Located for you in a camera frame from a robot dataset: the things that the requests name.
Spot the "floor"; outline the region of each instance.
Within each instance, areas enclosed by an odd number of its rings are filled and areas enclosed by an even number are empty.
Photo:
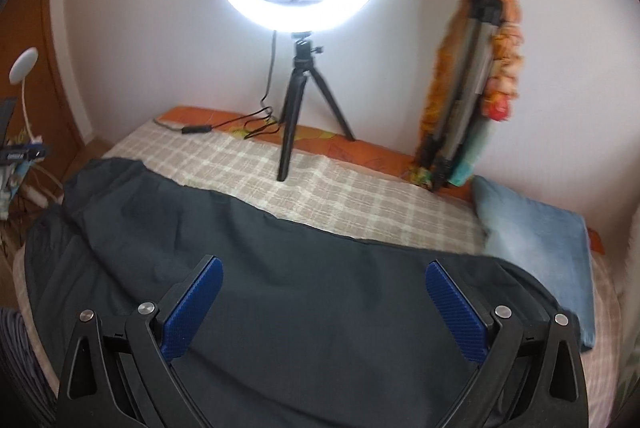
[[[63,177],[63,182],[68,180],[71,176],[76,174],[85,164],[89,163],[92,159],[100,159],[104,156],[108,151],[113,148],[113,144],[105,141],[104,139],[100,139],[100,137],[96,137],[92,139],[86,146],[78,152],[74,160],[69,165],[69,168],[66,169],[65,175]]]

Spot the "blue clamp pad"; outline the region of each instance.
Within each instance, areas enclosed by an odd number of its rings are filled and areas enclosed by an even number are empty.
[[[185,291],[162,325],[160,352],[170,363],[187,352],[193,337],[222,288],[223,269],[219,259],[211,259]]]
[[[438,262],[431,262],[425,273],[427,293],[468,361],[484,363],[488,336],[482,323],[458,286]]]

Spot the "folded tripod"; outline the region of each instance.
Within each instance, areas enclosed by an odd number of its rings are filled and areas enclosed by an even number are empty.
[[[492,39],[502,21],[501,0],[471,0],[465,35],[456,55],[449,93],[436,128],[425,137],[418,162],[431,171],[431,189],[449,180],[462,154],[494,59]]]

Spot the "metal screw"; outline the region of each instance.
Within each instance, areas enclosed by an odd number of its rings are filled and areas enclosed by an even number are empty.
[[[495,314],[506,320],[507,318],[511,318],[511,309],[506,305],[498,305],[498,307],[495,308]]]
[[[156,306],[151,302],[144,302],[138,306],[138,312],[140,314],[151,314],[156,309]]]
[[[94,318],[94,312],[91,309],[85,309],[80,313],[80,321],[87,323]]]
[[[569,318],[567,318],[564,314],[559,313],[556,315],[556,323],[561,325],[562,327],[566,327],[569,325]]]

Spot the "tripod leg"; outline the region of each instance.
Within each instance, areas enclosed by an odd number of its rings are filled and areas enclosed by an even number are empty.
[[[289,175],[289,163],[291,161],[293,141],[296,137],[298,118],[300,118],[300,107],[302,107],[306,79],[306,75],[303,72],[294,70],[287,89],[287,118],[284,123],[284,138],[282,140],[282,150],[280,151],[280,166],[278,167],[278,181],[280,182],[287,179]]]
[[[334,113],[335,118],[338,120],[338,123],[340,123],[342,132],[344,132],[344,135],[347,137],[349,141],[355,141],[356,138],[353,135],[353,132],[351,132],[351,128],[347,123],[347,120],[344,119],[344,116],[342,115],[340,107],[338,107],[338,103],[335,101],[335,98],[331,92],[331,89],[329,89],[329,85],[326,84],[326,82],[324,81],[324,78],[322,78],[322,75],[316,70],[316,68],[310,69],[309,72],[311,73],[311,76],[315,80],[316,85],[318,85],[318,88],[320,89],[322,96],[324,96],[324,99],[329,104],[329,107],[331,107],[331,110]]]
[[[291,75],[291,78],[289,80],[289,85],[287,85],[287,93],[285,94],[285,97],[284,97],[284,105],[282,107],[282,114],[280,115],[280,119],[278,120],[278,123],[280,125],[282,125],[284,123],[287,123],[287,119],[288,119],[288,116],[290,114],[289,104],[291,102],[290,94],[291,94],[291,86],[292,86],[291,81],[292,81],[292,79],[293,79],[293,75]]]

